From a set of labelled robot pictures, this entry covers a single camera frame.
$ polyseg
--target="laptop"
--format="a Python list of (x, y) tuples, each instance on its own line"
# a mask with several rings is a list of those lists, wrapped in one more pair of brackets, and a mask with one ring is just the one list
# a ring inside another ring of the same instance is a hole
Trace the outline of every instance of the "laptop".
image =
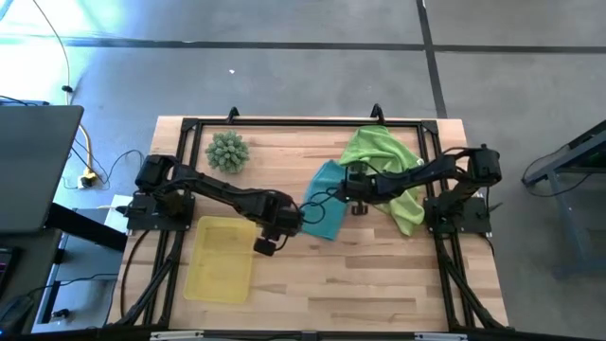
[(75, 105), (0, 107), (0, 236), (44, 227), (83, 112)]

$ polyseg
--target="power cord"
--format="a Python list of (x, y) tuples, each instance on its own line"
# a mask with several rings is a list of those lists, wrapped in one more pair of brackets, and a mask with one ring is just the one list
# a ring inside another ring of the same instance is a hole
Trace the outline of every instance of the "power cord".
[[(88, 277), (88, 278), (76, 278), (76, 279), (69, 280), (69, 281), (67, 281), (65, 283), (60, 283), (59, 286), (69, 285), (69, 284), (71, 284), (73, 282), (76, 282), (76, 281), (94, 279), (94, 278), (97, 278), (99, 276), (116, 276), (117, 277), (117, 274), (96, 274), (96, 275), (93, 275), (93, 276)], [(30, 296), (31, 294), (33, 294), (33, 293), (35, 293), (35, 292), (37, 292), (39, 290), (44, 290), (44, 289), (48, 289), (48, 288), (52, 288), (52, 287), (53, 287), (53, 284), (51, 284), (51, 285), (45, 285), (45, 286), (42, 286), (42, 287), (38, 287), (38, 288), (30, 290), (24, 296)]]
[[(46, 23), (48, 24), (48, 26), (50, 27), (50, 29), (52, 29), (53, 33), (55, 34), (55, 37), (57, 38), (57, 41), (59, 42), (59, 45), (61, 46), (61, 50), (63, 52), (63, 57), (65, 58), (65, 67), (67, 69), (67, 84), (62, 86), (62, 90), (65, 93), (65, 105), (70, 105), (71, 104), (71, 100), (69, 98), (69, 94), (74, 92), (74, 89), (72, 89), (71, 87), (71, 71), (70, 71), (70, 67), (69, 67), (69, 58), (67, 58), (67, 51), (65, 50), (65, 45), (63, 45), (63, 41), (61, 39), (61, 36), (59, 35), (59, 33), (57, 33), (57, 30), (55, 29), (55, 27), (53, 27), (53, 25), (50, 23), (50, 20), (48, 20), (48, 17), (46, 16), (45, 12), (42, 10), (42, 8), (40, 7), (40, 5), (38, 4), (38, 2), (36, 0), (31, 0), (34, 5), (36, 6), (36, 8), (38, 8), (38, 11), (42, 14), (42, 16), (45, 18)], [(94, 173), (92, 171), (93, 169), (93, 160), (92, 160), (92, 149), (91, 149), (91, 139), (90, 136), (88, 135), (88, 133), (86, 132), (86, 129), (84, 129), (84, 126), (80, 123), (78, 125), (78, 129), (80, 130), (80, 132), (82, 133), (82, 135), (84, 136), (84, 141), (86, 142), (86, 157), (87, 157), (87, 162), (86, 162), (86, 168), (84, 169), (84, 174), (82, 176), (82, 178), (80, 179), (81, 181), (87, 181), (90, 183), (94, 183), (97, 174)]]
[(124, 306), (125, 305), (124, 292), (126, 291), (126, 276), (128, 275), (129, 269), (131, 268), (131, 263), (133, 262), (134, 252), (136, 252), (136, 249), (139, 248), (139, 245), (141, 244), (141, 242), (143, 242), (143, 240), (145, 239), (145, 236), (147, 236), (148, 233), (150, 233), (150, 230), (145, 230), (145, 232), (143, 232), (141, 234), (141, 236), (139, 236), (139, 238), (137, 238), (136, 242), (134, 242), (133, 250), (131, 250), (131, 254), (129, 255), (128, 259), (126, 260), (126, 264), (124, 265), (124, 274), (122, 275), (122, 284), (120, 285), (120, 317), (124, 317), (124, 314), (126, 312), (126, 308)]
[[(539, 162), (539, 161), (541, 161), (541, 160), (544, 160), (544, 159), (546, 159), (546, 158), (547, 158), (547, 157), (549, 157), (549, 156), (553, 156), (553, 155), (555, 155), (555, 154), (557, 154), (557, 153), (561, 152), (561, 150), (563, 150), (563, 149), (564, 149), (566, 146), (567, 146), (567, 144), (565, 144), (565, 145), (563, 145), (563, 146), (559, 147), (559, 148), (558, 148), (556, 151), (554, 151), (554, 152), (552, 152), (552, 153), (549, 153), (549, 154), (547, 154), (547, 155), (541, 156), (541, 157), (539, 157), (539, 158), (535, 159), (534, 161), (532, 161), (532, 162), (531, 162), (531, 163), (528, 165), (528, 167), (526, 167), (526, 169), (524, 170), (524, 174), (522, 174), (522, 181), (524, 182), (524, 179), (526, 178), (526, 175), (528, 174), (528, 171), (529, 171), (529, 170), (530, 170), (530, 168), (531, 168), (532, 166), (534, 166), (534, 165), (535, 165), (537, 162)], [(530, 195), (532, 195), (532, 196), (536, 196), (536, 197), (540, 197), (540, 198), (552, 198), (552, 197), (558, 196), (558, 195), (560, 195), (560, 194), (564, 194), (565, 192), (568, 192), (568, 191), (571, 191), (571, 190), (573, 190), (573, 189), (577, 188), (578, 186), (580, 186), (580, 184), (582, 184), (583, 182), (585, 182), (585, 180), (587, 180), (587, 179), (588, 179), (590, 176), (592, 176), (592, 175), (593, 175), (593, 173), (592, 173), (592, 172), (589, 172), (589, 173), (585, 174), (585, 176), (583, 176), (583, 178), (582, 178), (582, 179), (580, 179), (580, 180), (579, 180), (579, 181), (578, 181), (578, 182), (577, 182), (575, 185), (573, 185), (573, 186), (571, 186), (571, 187), (569, 187), (569, 188), (562, 189), (562, 190), (560, 190), (560, 191), (554, 192), (554, 193), (549, 193), (549, 194), (535, 193), (535, 192), (533, 192), (532, 190), (530, 190), (530, 188), (528, 188), (528, 187), (526, 187), (526, 186), (524, 186), (524, 188), (526, 189), (526, 191), (528, 192), (528, 194), (530, 194)]]
[[(84, 158), (82, 156), (80, 156), (80, 154), (78, 153), (78, 151), (76, 151), (73, 147), (72, 147), (72, 152), (78, 157), (78, 159), (88, 168), (88, 165), (86, 165), (86, 161), (84, 161)], [(98, 166), (101, 168), (101, 170), (103, 171), (103, 173), (105, 174), (105, 180), (103, 180), (103, 178), (97, 173), (95, 172), (93, 169), (90, 169), (90, 172), (92, 172), (98, 179), (99, 181), (105, 185), (107, 184), (108, 187), (107, 188), (101, 188), (102, 190), (107, 190), (109, 188), (111, 188), (112, 184), (110, 183), (110, 179), (112, 177), (112, 174), (114, 173), (114, 168), (116, 167), (117, 162), (122, 158), (125, 157), (126, 155), (130, 154), (130, 153), (137, 153), (139, 155), (139, 168), (141, 168), (143, 166), (143, 153), (140, 150), (129, 150), (126, 151), (124, 153), (122, 153), (117, 159), (116, 161), (114, 161), (114, 164), (112, 164), (112, 167), (110, 168), (110, 172), (108, 173), (103, 166), (101, 165), (100, 162), (98, 162), (98, 160), (96, 158), (94, 158), (95, 162), (97, 162)], [(77, 188), (73, 188), (73, 187), (68, 187), (65, 184), (65, 178), (62, 177), (63, 180), (63, 187), (67, 188), (67, 189), (77, 189)]]

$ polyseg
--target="green succulent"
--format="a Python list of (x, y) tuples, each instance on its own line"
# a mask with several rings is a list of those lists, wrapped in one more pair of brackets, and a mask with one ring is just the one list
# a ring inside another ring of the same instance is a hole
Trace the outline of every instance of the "green succulent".
[(215, 133), (205, 152), (211, 169), (219, 168), (220, 171), (230, 174), (241, 172), (246, 161), (250, 159), (248, 146), (235, 131)]

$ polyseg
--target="blue towel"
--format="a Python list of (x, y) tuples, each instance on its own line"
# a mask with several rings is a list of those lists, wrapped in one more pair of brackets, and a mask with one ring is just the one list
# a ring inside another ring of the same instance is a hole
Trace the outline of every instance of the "blue towel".
[[(344, 178), (345, 168), (332, 160), (328, 161), (322, 165), (322, 168), (313, 177), (305, 193), (305, 202), (319, 203), (325, 200), (329, 196), (328, 194), (314, 194), (324, 191), (334, 193), (335, 189), (333, 188), (337, 188)], [(348, 205), (335, 198), (330, 198), (322, 206), (326, 210), (324, 219), (317, 224), (304, 223), (303, 231), (316, 237), (334, 241), (345, 218)], [(322, 208), (319, 206), (307, 205), (303, 206), (301, 210), (305, 213), (305, 220), (308, 222), (317, 222), (322, 218)]]

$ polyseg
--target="yellow cable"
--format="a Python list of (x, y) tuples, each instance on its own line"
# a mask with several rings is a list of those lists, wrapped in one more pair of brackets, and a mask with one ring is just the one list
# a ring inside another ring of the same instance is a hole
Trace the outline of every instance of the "yellow cable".
[[(53, 27), (52, 24), (50, 24), (50, 20), (48, 20), (48, 17), (46, 16), (45, 12), (42, 10), (42, 8), (40, 7), (40, 5), (38, 5), (38, 2), (36, 0), (31, 0), (33, 1), (34, 5), (36, 5), (36, 7), (38, 8), (38, 10), (40, 11), (40, 13), (42, 14), (42, 16), (45, 18), (46, 23), (48, 24), (48, 26), (50, 27), (50, 29), (53, 30), (53, 33), (55, 34), (55, 37), (57, 37), (57, 40), (59, 41), (59, 45), (61, 46), (61, 49), (63, 51), (63, 57), (65, 58), (65, 66), (67, 68), (67, 86), (71, 87), (70, 84), (70, 80), (71, 80), (71, 75), (70, 75), (70, 67), (69, 67), (69, 59), (67, 58), (67, 51), (65, 51), (65, 46), (63, 45), (63, 41), (61, 40), (61, 37), (59, 36), (59, 33), (57, 33), (57, 30)], [(69, 94), (67, 93), (67, 91), (65, 91), (65, 105), (71, 105), (71, 101), (69, 100)], [(91, 139), (88, 136), (88, 133), (86, 133), (86, 130), (84, 129), (84, 126), (82, 126), (82, 124), (80, 124), (78, 126), (78, 128), (80, 129), (80, 131), (82, 132), (82, 134), (84, 135), (84, 140), (85, 140), (85, 146), (86, 146), (86, 168), (84, 169), (84, 175), (91, 175), (91, 174), (95, 174), (94, 172), (91, 171), (91, 169), (93, 168), (93, 155), (91, 154)]]
[(79, 125), (78, 129), (80, 129), (80, 131), (82, 132), (82, 134), (84, 135), (84, 142), (85, 142), (85, 146), (86, 146), (86, 168), (84, 168), (84, 175), (93, 173), (93, 171), (91, 170), (93, 168), (93, 155), (91, 154), (90, 150), (91, 150), (91, 139), (88, 137), (88, 133), (86, 133), (86, 130), (84, 129), (83, 125)]

